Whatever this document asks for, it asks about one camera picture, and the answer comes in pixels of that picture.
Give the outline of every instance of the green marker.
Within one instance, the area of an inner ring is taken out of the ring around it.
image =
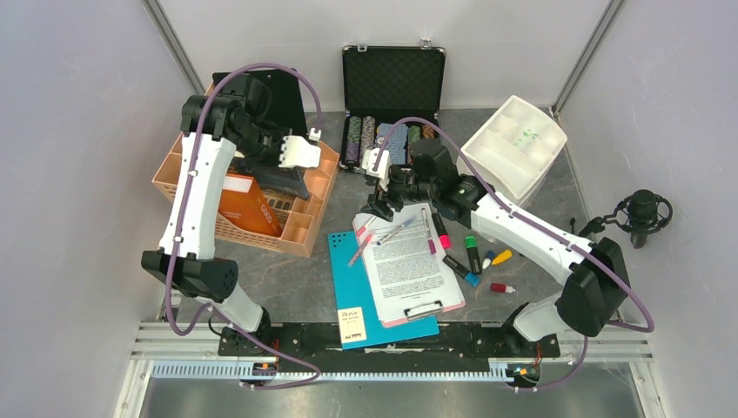
[[[472,273],[476,275],[482,274],[482,262],[480,260],[480,251],[477,249],[477,239],[473,236],[466,237],[466,254],[469,256],[469,266],[472,267]]]

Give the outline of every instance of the blue folder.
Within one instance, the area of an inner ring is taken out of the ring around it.
[[[385,328],[377,316],[372,288],[366,276],[364,261],[359,257],[356,264],[349,267],[348,262],[359,249],[353,231],[329,233],[328,250],[331,253],[333,287],[336,289],[338,309],[361,307],[364,315],[366,340],[342,344],[344,349],[375,346],[395,341],[410,340],[439,333],[435,317],[413,320],[396,327]]]

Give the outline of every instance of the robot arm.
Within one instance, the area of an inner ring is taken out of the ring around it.
[[[537,341],[566,329],[594,337],[626,299],[627,295],[599,268],[555,237],[566,238],[570,246],[592,248],[591,254],[628,284],[622,252],[613,241],[603,239],[595,244],[561,231],[495,193],[513,212],[547,226],[547,231],[512,216],[487,194],[475,177],[458,174],[448,150],[438,139],[414,144],[412,165],[389,165],[385,162],[387,155],[385,152],[376,171],[373,165],[379,150],[364,156],[362,168],[366,169],[368,182],[375,184],[375,190],[362,212],[390,220],[392,209],[402,210],[405,201],[430,200],[445,218],[460,222],[485,238],[505,242],[543,267],[563,286],[561,292],[513,313],[507,326],[514,328],[517,337]]]
[[[254,80],[251,92],[258,93]],[[175,257],[173,288],[203,303],[213,304],[220,312],[248,332],[262,322],[263,308],[254,303],[238,286],[238,265],[215,255],[215,224],[225,175],[234,157],[247,160],[256,169],[313,168],[320,161],[320,148],[289,131],[261,121],[271,94],[253,94],[246,106],[238,100],[215,98],[205,120],[197,152],[195,169],[189,171],[195,131],[207,97],[191,96],[182,108],[182,164],[171,215],[157,251],[144,251],[142,267],[162,283],[167,267]],[[188,210],[184,214],[181,236],[175,236],[184,184],[192,177]],[[173,253],[174,242],[179,243]]]

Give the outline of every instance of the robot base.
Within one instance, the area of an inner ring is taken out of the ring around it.
[[[306,359],[325,373],[484,372],[489,371],[490,358],[532,359],[536,356],[536,343],[527,341],[513,351],[506,343],[503,327],[479,322],[440,325],[438,335],[347,351],[339,350],[338,325],[334,323],[272,324],[272,341],[262,341],[265,344],[277,342],[279,351]],[[255,347],[244,342],[245,337],[224,328],[218,355],[263,353],[255,353],[252,351]],[[540,350],[543,357],[560,357],[556,335],[542,339]],[[281,361],[279,371],[304,372],[305,369]]]

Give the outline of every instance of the microphone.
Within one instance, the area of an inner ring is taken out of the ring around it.
[[[660,213],[661,205],[667,208],[668,213],[666,215]],[[630,243],[633,244],[633,248],[643,248],[646,245],[648,235],[659,232],[671,222],[672,211],[673,208],[668,200],[650,190],[640,189],[631,196],[624,198],[615,207],[612,214],[598,216],[587,222],[577,235],[586,237],[590,233],[601,233],[605,231],[605,225],[616,224],[624,232],[630,233]],[[617,219],[620,212],[626,216],[624,222]],[[575,220],[572,218],[569,221],[572,226],[572,233],[574,232]]]

